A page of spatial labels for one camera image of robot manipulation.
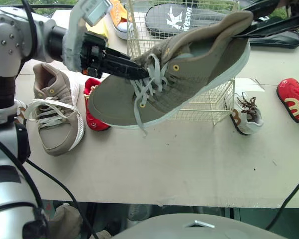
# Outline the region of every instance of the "brown shoelace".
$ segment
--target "brown shoelace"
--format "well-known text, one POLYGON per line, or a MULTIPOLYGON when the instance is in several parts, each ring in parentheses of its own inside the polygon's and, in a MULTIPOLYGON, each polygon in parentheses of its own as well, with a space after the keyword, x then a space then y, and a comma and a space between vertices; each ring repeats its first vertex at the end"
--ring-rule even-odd
POLYGON ((254 117, 257 116, 257 112, 256 112, 256 109, 255 109, 255 107, 257 107, 257 105, 255 104, 256 96, 250 98, 250 100, 248 101, 244 97, 244 92, 243 92, 242 97, 243 97, 243 100, 240 100, 238 97, 237 97, 237 99, 239 100, 239 102, 241 103, 243 108, 248 108, 248 109, 242 110, 241 113, 250 114, 251 117, 252 117, 252 120, 254 120, 254 117))

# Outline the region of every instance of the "white table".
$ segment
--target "white table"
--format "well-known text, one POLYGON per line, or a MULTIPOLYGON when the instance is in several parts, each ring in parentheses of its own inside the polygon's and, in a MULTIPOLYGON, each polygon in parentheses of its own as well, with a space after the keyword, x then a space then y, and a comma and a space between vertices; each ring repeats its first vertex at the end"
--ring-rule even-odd
MULTIPOLYGON (((107 16, 110 47, 126 51, 107 16)), ((16 81, 16 96, 29 103, 34 96, 31 61, 16 81)), ((66 69, 62 63, 53 63, 66 69)), ((37 127, 28 124, 31 160, 63 182, 79 201, 279 207, 299 182, 299 124, 276 96, 280 80, 299 80, 299 48, 253 48, 240 77, 256 78, 264 92, 257 96, 265 124, 253 136, 238 134, 227 117, 212 123, 166 121, 140 130, 86 128, 82 142, 60 157, 45 153, 37 127)), ((86 79, 74 73, 81 83, 86 79)), ((78 108, 85 116, 83 95, 78 108)), ((25 165, 44 199, 67 200, 50 179, 25 165)), ((299 191, 288 204, 299 207, 299 191)))

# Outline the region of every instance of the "red shoe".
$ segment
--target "red shoe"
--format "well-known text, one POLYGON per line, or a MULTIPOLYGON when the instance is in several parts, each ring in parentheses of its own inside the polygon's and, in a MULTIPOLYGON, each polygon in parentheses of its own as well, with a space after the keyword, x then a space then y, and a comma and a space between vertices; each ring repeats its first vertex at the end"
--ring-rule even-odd
POLYGON ((86 109, 85 117, 86 117, 86 123, 91 130, 105 131, 109 128, 109 126, 100 122, 98 119, 94 118, 90 114, 88 107, 87 107, 89 96, 90 96, 91 92, 97 87, 98 84, 100 84, 100 82, 94 78, 89 78, 85 82, 85 87, 84 87, 84 91, 83 91, 83 95, 85 98, 85 109, 86 109))
POLYGON ((277 95, 294 122, 299 123, 299 82, 293 78, 282 80, 277 86, 277 95))

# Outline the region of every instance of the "red slipper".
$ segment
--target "red slipper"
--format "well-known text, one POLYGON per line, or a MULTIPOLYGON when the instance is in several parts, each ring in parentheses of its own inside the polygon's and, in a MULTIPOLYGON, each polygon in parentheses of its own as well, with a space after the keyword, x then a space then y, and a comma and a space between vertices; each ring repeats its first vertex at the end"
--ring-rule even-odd
POLYGON ((90 96, 91 92, 97 87, 98 84, 100 84, 100 82, 94 78, 89 78, 85 82, 84 91, 83 91, 83 95, 85 98, 85 109, 86 109, 85 117, 86 117, 86 123, 91 130, 105 131, 109 128, 109 126, 102 123, 98 119, 94 118, 90 114, 89 109, 87 107, 89 96, 90 96))

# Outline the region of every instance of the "yellow logo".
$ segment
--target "yellow logo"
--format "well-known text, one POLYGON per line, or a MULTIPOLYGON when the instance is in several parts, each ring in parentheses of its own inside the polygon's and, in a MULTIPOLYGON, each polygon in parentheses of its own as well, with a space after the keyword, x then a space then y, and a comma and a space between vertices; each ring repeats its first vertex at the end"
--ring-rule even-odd
POLYGON ((290 101, 294 102, 294 105, 289 106, 289 109, 296 110, 295 112, 293 112, 294 116, 299 115, 299 100, 297 100, 296 98, 292 98, 292 97, 285 98, 285 102, 290 102, 290 101))

